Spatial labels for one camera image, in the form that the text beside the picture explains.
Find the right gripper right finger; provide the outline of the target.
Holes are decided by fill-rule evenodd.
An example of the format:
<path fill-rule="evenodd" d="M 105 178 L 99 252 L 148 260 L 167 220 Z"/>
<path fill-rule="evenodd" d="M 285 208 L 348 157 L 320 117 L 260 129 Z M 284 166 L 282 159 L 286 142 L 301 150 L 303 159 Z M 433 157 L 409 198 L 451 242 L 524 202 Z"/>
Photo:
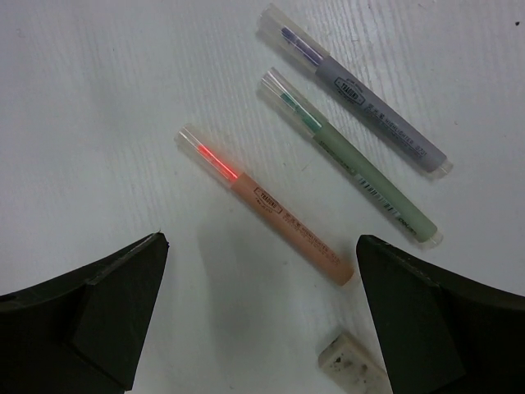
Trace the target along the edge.
<path fill-rule="evenodd" d="M 358 267 L 395 393 L 522 393 L 524 299 L 372 235 Z"/>

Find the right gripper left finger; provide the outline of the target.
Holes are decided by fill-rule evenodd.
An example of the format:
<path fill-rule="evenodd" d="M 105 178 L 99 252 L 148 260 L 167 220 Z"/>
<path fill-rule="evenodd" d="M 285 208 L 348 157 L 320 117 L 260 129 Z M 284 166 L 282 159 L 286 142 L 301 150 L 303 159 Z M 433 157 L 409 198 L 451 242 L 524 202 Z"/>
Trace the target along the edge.
<path fill-rule="evenodd" d="M 103 259 L 1 297 L 3 393 L 132 389 L 169 244 L 152 233 Z"/>

